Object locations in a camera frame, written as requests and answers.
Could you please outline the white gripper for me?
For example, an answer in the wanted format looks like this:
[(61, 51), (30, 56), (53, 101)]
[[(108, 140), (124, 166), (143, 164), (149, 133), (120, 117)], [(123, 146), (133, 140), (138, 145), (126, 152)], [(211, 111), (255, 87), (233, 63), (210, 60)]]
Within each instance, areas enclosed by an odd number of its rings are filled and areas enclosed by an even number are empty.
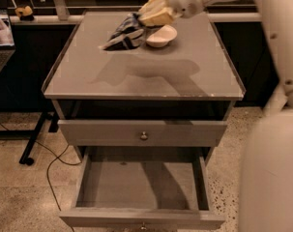
[(147, 26), (171, 24), (176, 18), (191, 18), (202, 13), (203, 0), (148, 0), (139, 12), (139, 21)]

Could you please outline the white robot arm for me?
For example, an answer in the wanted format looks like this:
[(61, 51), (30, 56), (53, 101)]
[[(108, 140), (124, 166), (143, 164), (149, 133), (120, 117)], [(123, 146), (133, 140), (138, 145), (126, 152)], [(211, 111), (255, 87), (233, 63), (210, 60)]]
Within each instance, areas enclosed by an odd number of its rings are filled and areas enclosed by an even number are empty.
[[(140, 20), (164, 25), (227, 1), (235, 0), (149, 0)], [(253, 1), (275, 80), (242, 156), (238, 232), (293, 232), (293, 0)]]

